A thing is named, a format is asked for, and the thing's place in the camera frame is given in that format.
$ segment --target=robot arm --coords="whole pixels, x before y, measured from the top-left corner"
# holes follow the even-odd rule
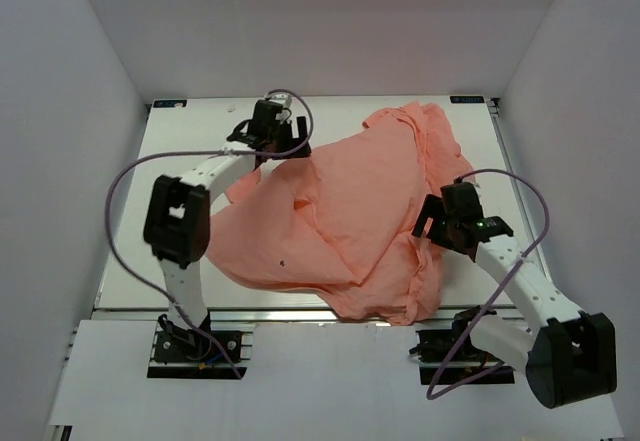
[[[427,196],[414,236],[422,235],[429,219],[427,238],[466,254],[498,283],[522,263],[505,292],[530,333],[487,312],[469,334],[472,349],[491,353],[525,374],[536,398],[549,408],[615,391],[612,323],[604,314],[586,314],[533,262],[522,259],[511,228],[499,217],[484,217],[473,184],[457,182],[442,188],[442,198]],[[479,309],[471,311],[462,317],[466,323]]]
[[[160,176],[154,183],[143,237],[151,245],[166,289],[175,299],[158,322],[188,359],[200,359],[211,348],[208,340],[189,328],[177,309],[181,308],[201,330],[210,332],[200,259],[209,245],[211,204],[262,163],[259,153],[289,152],[307,137],[304,117],[297,118],[298,137],[293,137],[288,121],[290,105],[288,94],[258,100],[252,118],[240,123],[227,138],[221,149],[226,154],[222,161],[219,157],[209,158],[180,176]],[[246,153],[247,147],[256,155],[233,154]],[[306,144],[286,157],[307,157],[310,153]]]

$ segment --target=crumpled fabric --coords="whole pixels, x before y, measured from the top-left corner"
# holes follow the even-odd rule
[[[373,113],[363,132],[233,185],[207,256],[256,289],[314,292],[338,316],[395,325],[440,305],[442,251],[411,230],[427,194],[472,170],[443,110]]]

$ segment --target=white table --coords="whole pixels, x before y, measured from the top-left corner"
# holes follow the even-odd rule
[[[554,440],[621,436],[601,396],[548,410],[526,380],[425,398],[412,327],[266,323],[241,381],[147,379],[155,323],[83,321],[50,423],[70,441]]]
[[[318,97],[307,98],[316,120],[312,146],[338,141],[362,130],[362,121],[383,107],[402,106],[414,100],[440,105],[453,128],[465,157],[476,168],[505,168],[505,160],[485,104],[451,104],[448,96]],[[140,156],[161,151],[217,149],[233,127],[251,116],[256,99],[190,99],[183,108],[153,108],[140,150]],[[294,115],[302,114],[294,104]],[[116,242],[124,257],[147,278],[162,284],[158,263],[142,240],[149,196],[154,180],[162,175],[179,175],[200,162],[198,158],[170,158],[153,161],[135,170]],[[487,215],[501,216],[523,244],[529,242],[525,220],[511,181],[499,175],[481,175],[481,202]],[[212,212],[227,204],[224,196],[216,200]],[[203,260],[203,293],[213,309],[311,309],[326,308],[314,294],[277,293],[239,286]],[[443,307],[482,304],[496,283],[469,259],[456,253],[445,255]],[[506,296],[498,304],[510,305]],[[166,300],[136,282],[109,256],[96,300],[101,310],[165,309]]]
[[[312,145],[355,134],[376,109],[414,99],[310,98],[317,118]],[[442,106],[464,155],[475,167],[505,167],[485,105],[452,105],[442,96],[417,99]],[[153,109],[140,155],[216,149],[237,122],[251,114],[254,102],[189,100],[185,108]],[[158,282],[160,270],[142,241],[151,186],[157,176],[180,174],[195,163],[184,158],[161,160],[140,166],[134,175],[117,243],[137,270]],[[487,215],[502,216],[521,243],[528,241],[526,220],[509,179],[485,175],[479,181]],[[219,199],[213,211],[225,203]],[[153,320],[148,310],[165,309],[166,301],[124,274],[110,257],[98,309],[94,320],[80,325],[50,424],[73,426],[70,441],[621,436],[609,396],[549,411],[536,401],[522,376],[517,376],[515,385],[467,386],[427,401],[415,359],[407,357],[417,341],[416,327],[277,323],[335,318],[315,295],[245,289],[208,262],[202,274],[207,305],[218,308],[212,316],[214,325],[243,329],[244,310],[257,310],[247,325],[253,332],[252,354],[242,381],[147,379],[156,323],[145,319]],[[448,255],[442,304],[450,309],[438,311],[426,326],[449,327],[452,313],[483,303],[495,285],[464,256]],[[500,310],[502,316],[519,317],[508,307],[508,298],[500,302],[506,307]]]

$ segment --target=white surface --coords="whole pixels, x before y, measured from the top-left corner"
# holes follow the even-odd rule
[[[106,187],[145,112],[87,0],[0,0],[0,53],[0,437],[35,441],[98,288]]]
[[[84,321],[51,423],[71,441],[597,440],[608,396],[547,410],[526,380],[428,401],[412,328],[266,324],[241,381],[146,379],[154,323]]]
[[[520,248],[507,235],[497,236],[490,243],[480,244],[476,253],[477,265],[491,274],[498,283],[505,279],[519,259]],[[551,318],[561,323],[580,319],[582,308],[551,284],[529,257],[525,258],[504,292],[524,316],[533,336],[538,334],[542,326],[547,326]]]
[[[89,0],[143,98],[502,94],[553,0]]]
[[[415,99],[437,102],[446,112],[462,152],[476,167],[504,168],[504,161],[487,107],[483,104],[450,104],[447,96],[421,97],[327,97],[308,98],[316,120],[311,144],[319,146],[338,141],[362,130],[362,121],[376,109],[401,106]],[[251,116],[256,99],[189,100],[185,108],[153,109],[140,155],[159,151],[217,149],[241,120]],[[235,106],[229,113],[228,108]],[[294,114],[301,108],[294,105]],[[117,244],[129,263],[148,278],[162,283],[158,263],[142,240],[151,187],[161,174],[179,175],[199,163],[197,158],[170,158],[136,168],[131,190],[117,234]],[[482,175],[481,202],[487,215],[502,216],[521,240],[525,230],[511,181],[505,176]],[[213,211],[227,204],[224,196],[213,204]],[[314,294],[276,293],[251,290],[226,278],[208,260],[202,261],[202,288],[210,308],[282,308],[326,306]],[[442,292],[444,306],[484,303],[495,290],[495,281],[466,257],[445,255]],[[499,303],[510,304],[505,297]],[[159,294],[127,275],[110,257],[103,276],[100,308],[165,308]]]
[[[554,281],[616,327],[613,400],[631,439],[640,439],[638,46],[640,0],[556,0],[502,103],[516,168],[551,208]]]

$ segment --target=black clamp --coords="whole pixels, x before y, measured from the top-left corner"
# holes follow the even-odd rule
[[[513,236],[513,230],[499,216],[484,217],[473,184],[456,182],[442,188],[442,197],[427,195],[411,234],[421,237],[429,219],[427,238],[438,246],[475,259],[478,243],[494,236]]]
[[[256,102],[251,119],[238,124],[227,137],[227,141],[237,141],[246,144],[257,151],[270,153],[284,153],[299,146],[308,136],[307,119],[304,116],[296,118],[298,136],[293,137],[291,122],[280,119],[282,112],[288,108],[279,103],[260,99]],[[307,142],[296,152],[279,159],[307,158],[311,155],[311,146]]]
[[[159,260],[168,259],[180,268],[202,258],[209,245],[209,191],[180,178],[160,176],[151,192],[143,238]],[[182,217],[171,209],[184,208]]]

